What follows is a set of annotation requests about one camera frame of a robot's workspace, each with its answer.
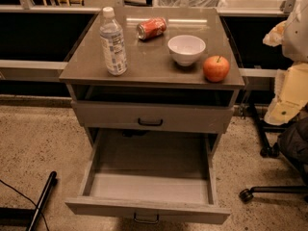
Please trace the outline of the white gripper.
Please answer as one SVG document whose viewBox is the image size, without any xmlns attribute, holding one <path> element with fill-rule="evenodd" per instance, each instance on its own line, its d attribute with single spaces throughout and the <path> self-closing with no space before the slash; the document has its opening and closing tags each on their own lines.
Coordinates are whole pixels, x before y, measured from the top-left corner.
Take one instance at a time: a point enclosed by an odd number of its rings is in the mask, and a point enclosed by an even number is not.
<svg viewBox="0 0 308 231">
<path fill-rule="evenodd" d="M 278 69 L 274 80 L 274 98 L 264 120 L 282 125 L 294 118 L 308 103 L 308 64 L 293 64 L 287 70 Z"/>
</svg>

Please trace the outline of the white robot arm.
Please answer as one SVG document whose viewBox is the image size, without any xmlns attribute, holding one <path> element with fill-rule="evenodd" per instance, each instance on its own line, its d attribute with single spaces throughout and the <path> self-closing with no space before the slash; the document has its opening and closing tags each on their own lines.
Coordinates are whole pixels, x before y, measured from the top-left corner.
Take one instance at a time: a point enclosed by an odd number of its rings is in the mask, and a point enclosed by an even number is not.
<svg viewBox="0 0 308 231">
<path fill-rule="evenodd" d="M 281 45 L 283 56 L 293 61 L 286 70 L 277 71 L 274 98 L 265 114 L 266 123 L 282 125 L 308 103 L 308 0 L 301 0 L 285 21 L 273 27 L 263 44 Z"/>
</svg>

